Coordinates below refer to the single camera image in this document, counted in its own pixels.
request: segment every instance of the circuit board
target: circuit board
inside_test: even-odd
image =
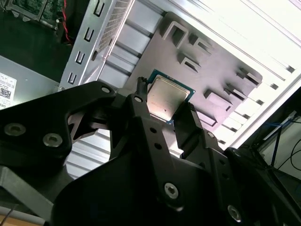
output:
[[[13,0],[13,4],[22,9],[37,15],[42,8],[44,0]],[[55,25],[55,20],[59,17],[59,12],[62,11],[63,0],[48,0],[42,14],[41,20]]]

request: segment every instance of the bolt head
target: bolt head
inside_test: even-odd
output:
[[[214,134],[212,132],[208,131],[207,134],[209,135],[209,137],[214,138]]]
[[[140,97],[134,97],[135,101],[138,101],[138,102],[142,102],[142,99]]]
[[[241,215],[234,206],[232,206],[232,205],[228,206],[228,213],[236,222],[238,222],[238,223],[241,222]]]
[[[4,127],[4,132],[9,136],[17,137],[24,134],[26,128],[20,123],[10,123]]]
[[[62,137],[56,133],[48,133],[43,137],[43,143],[47,147],[59,147],[62,142]]]
[[[175,185],[172,183],[166,183],[164,185],[164,190],[166,195],[171,199],[176,199],[179,196],[179,191]]]

